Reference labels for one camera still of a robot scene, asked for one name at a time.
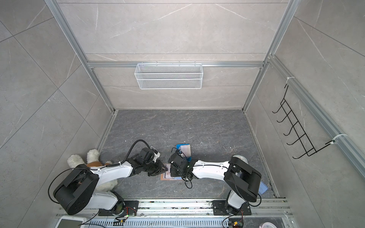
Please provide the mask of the stack of white cards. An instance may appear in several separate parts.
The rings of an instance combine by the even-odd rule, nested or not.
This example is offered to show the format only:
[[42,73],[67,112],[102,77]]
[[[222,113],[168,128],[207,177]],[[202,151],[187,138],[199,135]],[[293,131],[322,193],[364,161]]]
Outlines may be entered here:
[[182,152],[182,154],[186,157],[186,159],[190,161],[192,156],[190,144],[182,144],[180,145],[179,149]]

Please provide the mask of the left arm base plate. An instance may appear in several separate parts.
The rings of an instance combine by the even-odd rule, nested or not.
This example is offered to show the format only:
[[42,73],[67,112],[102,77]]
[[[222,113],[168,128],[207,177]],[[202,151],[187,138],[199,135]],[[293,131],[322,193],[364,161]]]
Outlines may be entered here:
[[100,209],[98,216],[133,216],[137,214],[139,206],[138,200],[127,200],[124,202],[118,202],[116,206],[112,208],[112,210],[104,210]]

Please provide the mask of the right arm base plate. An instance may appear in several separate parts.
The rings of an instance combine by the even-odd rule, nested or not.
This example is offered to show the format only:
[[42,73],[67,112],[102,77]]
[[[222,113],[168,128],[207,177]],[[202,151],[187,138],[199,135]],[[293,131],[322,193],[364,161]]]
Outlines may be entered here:
[[250,215],[252,215],[251,207],[246,202],[242,204],[240,209],[236,209],[233,206],[230,206],[228,204],[228,202],[226,202],[224,200],[213,200],[212,209],[213,209],[213,214],[215,216],[223,216],[223,215],[250,216]]

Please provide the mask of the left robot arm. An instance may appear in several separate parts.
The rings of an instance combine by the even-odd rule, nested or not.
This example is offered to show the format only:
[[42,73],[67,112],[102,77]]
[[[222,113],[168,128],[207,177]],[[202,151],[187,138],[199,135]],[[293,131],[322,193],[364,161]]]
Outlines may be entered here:
[[109,181],[141,172],[146,172],[148,176],[165,173],[167,167],[158,159],[159,156],[155,149],[144,148],[123,162],[90,168],[84,164],[78,165],[56,187],[53,197],[68,215],[75,215],[83,209],[102,209],[119,215],[123,211],[124,199],[116,192],[97,188]]

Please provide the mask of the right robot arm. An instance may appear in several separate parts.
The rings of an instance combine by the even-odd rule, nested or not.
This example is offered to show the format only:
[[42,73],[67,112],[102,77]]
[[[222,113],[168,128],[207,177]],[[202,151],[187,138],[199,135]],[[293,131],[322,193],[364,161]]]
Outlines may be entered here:
[[188,161],[179,153],[170,156],[172,176],[181,177],[185,182],[192,179],[214,179],[224,181],[231,191],[226,198],[224,208],[236,213],[243,204],[251,206],[259,195],[261,173],[248,165],[247,159],[241,155],[234,155],[229,161],[207,162],[197,159]]

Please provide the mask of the blue plastic card tray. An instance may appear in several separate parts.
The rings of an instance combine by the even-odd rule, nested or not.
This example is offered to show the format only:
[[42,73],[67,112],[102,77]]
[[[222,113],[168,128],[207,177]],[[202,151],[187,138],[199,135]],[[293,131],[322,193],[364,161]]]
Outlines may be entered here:
[[191,157],[192,153],[190,144],[178,144],[176,148],[186,155],[186,157]]

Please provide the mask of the tan leather card holder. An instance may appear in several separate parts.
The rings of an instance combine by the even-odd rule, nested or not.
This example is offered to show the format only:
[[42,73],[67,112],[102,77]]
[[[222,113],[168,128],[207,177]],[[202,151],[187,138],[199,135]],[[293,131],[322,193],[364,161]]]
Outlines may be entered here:
[[170,164],[164,164],[167,168],[167,171],[163,174],[161,174],[160,180],[162,181],[182,181],[182,178],[179,177],[172,177],[171,176],[171,165]]

